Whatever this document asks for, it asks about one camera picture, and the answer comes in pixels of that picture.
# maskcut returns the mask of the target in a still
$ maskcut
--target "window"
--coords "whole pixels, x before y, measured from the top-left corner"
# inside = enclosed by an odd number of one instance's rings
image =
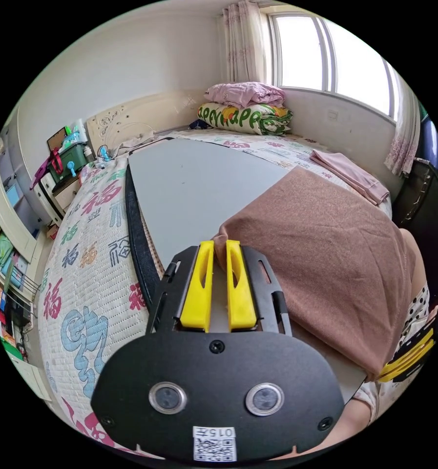
[[[337,24],[309,14],[271,14],[273,81],[344,96],[396,119],[391,66]]]

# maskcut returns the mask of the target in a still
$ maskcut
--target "qr code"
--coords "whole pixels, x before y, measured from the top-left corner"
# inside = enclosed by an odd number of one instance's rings
[[[195,438],[194,460],[208,462],[236,461],[235,438]]]

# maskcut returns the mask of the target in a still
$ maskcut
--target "bed sheet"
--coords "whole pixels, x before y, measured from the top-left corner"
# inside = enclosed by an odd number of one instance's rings
[[[190,138],[192,140],[201,140],[202,142],[224,145],[238,151],[255,155],[258,158],[263,158],[270,163],[287,168],[288,170],[300,166],[362,197],[341,178],[310,159],[310,155],[314,149],[331,152],[328,147],[310,138],[292,134],[286,136],[246,135],[219,129],[178,130],[170,133],[168,136]],[[385,213],[390,220],[392,219],[393,212],[390,196],[388,196],[378,208]]]
[[[299,137],[243,136],[220,130],[173,132],[170,136],[226,145],[288,170],[301,166],[322,171],[308,157],[313,148],[326,149]],[[104,170],[90,166],[44,270],[37,304],[41,351],[56,399],[74,427],[131,452],[108,437],[90,407],[103,365],[124,344],[145,333],[148,319],[129,245],[127,157],[116,158]],[[334,175],[320,175],[345,186]],[[144,229],[160,277],[163,268],[145,224]],[[147,453],[140,449],[138,454]]]

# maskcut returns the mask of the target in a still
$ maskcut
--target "red bag strap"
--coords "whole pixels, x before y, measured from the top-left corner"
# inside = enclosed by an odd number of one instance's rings
[[[63,162],[61,161],[61,157],[59,153],[53,150],[53,155],[51,157],[51,164],[53,165],[54,171],[56,174],[61,174],[64,171]]]

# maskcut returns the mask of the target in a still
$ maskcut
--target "sticker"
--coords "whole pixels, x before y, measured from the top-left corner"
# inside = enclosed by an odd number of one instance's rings
[[[235,462],[235,428],[193,427],[194,460],[206,462]]]

